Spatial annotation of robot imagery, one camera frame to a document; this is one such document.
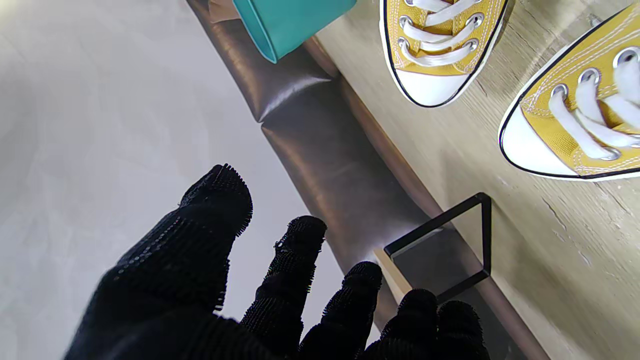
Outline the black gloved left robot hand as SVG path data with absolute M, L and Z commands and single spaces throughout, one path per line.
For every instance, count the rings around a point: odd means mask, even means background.
M 293 219 L 241 321 L 224 305 L 229 255 L 253 214 L 249 189 L 228 164 L 216 165 L 103 274 L 66 360 L 488 360 L 472 306 L 438 305 L 413 289 L 370 345 L 383 274 L 354 265 L 303 335 L 302 313 L 327 226 Z

